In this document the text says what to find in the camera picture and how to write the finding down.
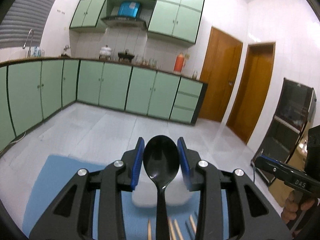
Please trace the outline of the right hand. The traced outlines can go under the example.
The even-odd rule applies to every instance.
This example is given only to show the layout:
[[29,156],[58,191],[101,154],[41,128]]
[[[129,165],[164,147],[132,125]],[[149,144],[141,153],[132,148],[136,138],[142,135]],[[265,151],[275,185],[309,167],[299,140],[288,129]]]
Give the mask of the right hand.
[[317,198],[310,198],[302,204],[297,204],[295,203],[295,196],[295,191],[291,191],[285,200],[285,206],[281,213],[281,218],[285,224],[288,224],[290,221],[296,219],[298,210],[308,211],[315,205],[316,202],[318,202]]

